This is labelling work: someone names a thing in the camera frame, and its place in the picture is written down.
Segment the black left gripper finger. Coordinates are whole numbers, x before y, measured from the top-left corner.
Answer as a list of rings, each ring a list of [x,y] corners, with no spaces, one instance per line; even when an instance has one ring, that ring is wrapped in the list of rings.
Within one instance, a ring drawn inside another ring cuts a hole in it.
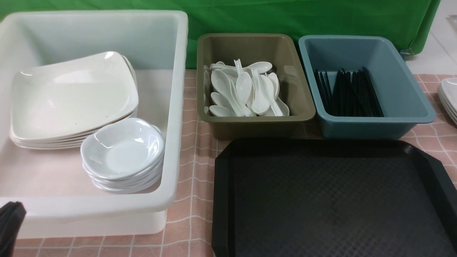
[[[26,210],[21,202],[8,202],[0,209],[0,256],[13,256],[18,232]]]

